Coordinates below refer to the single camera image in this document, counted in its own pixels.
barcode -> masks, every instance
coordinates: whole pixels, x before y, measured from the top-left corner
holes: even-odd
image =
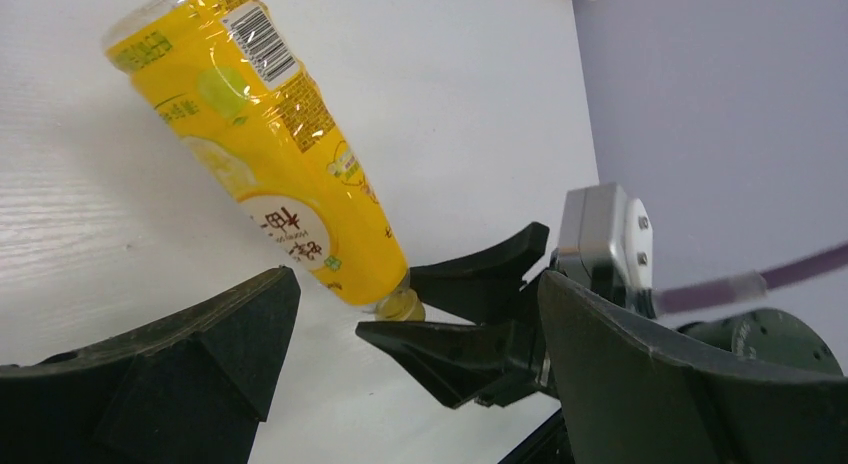
[[[269,90],[280,87],[299,70],[297,60],[259,4],[247,3],[221,22]]]

yellow plastic bottle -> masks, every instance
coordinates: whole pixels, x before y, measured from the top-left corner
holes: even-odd
[[[424,319],[362,165],[262,2],[153,0],[102,44],[295,261],[378,319]]]

chinese characters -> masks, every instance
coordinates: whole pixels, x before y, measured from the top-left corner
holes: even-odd
[[[294,247],[289,250],[289,255],[297,262],[302,262],[301,259],[303,258],[314,261],[315,257],[320,254],[321,246],[315,243],[315,241],[309,241],[306,244],[299,244],[295,241]]]
[[[159,31],[153,31],[121,49],[113,62],[118,69],[132,74],[161,59],[173,48],[167,37]]]
[[[167,124],[184,117],[193,116],[199,112],[197,103],[190,99],[183,99],[173,104],[169,102],[165,105],[160,105],[156,110],[159,112],[159,117]]]
[[[271,226],[274,229],[279,229],[286,232],[286,228],[293,227],[300,230],[300,220],[297,218],[297,213],[292,214],[286,209],[286,206],[281,206],[279,211],[274,211],[271,214],[265,214],[265,222],[262,227]]]

cable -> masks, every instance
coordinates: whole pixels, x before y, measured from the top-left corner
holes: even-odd
[[[848,242],[767,271],[750,271],[652,293],[658,316],[760,299],[768,291],[791,286],[848,266]]]

lemon illustration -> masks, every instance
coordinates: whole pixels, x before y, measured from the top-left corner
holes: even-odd
[[[238,70],[214,67],[198,74],[197,92],[218,114],[232,119],[247,105],[250,86]]]
[[[256,186],[250,167],[218,144],[194,136],[182,141],[231,195],[244,194]]]

